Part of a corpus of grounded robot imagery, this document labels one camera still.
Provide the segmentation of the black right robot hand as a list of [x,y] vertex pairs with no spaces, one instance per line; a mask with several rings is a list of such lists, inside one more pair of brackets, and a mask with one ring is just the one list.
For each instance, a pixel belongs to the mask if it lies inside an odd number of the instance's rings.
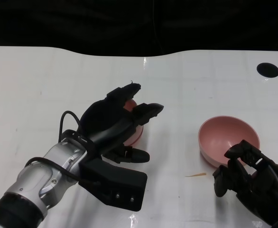
[[246,209],[278,228],[278,165],[246,140],[224,156],[229,159],[227,165],[213,173],[216,196],[234,191]]

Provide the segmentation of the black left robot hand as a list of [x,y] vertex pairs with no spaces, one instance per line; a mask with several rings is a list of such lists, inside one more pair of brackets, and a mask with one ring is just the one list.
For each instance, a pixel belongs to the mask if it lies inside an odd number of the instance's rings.
[[94,143],[98,154],[115,163],[146,163],[150,159],[148,152],[124,144],[137,126],[145,125],[164,108],[157,103],[142,103],[131,111],[125,109],[140,89],[137,83],[118,87],[93,103],[80,119],[81,134]]

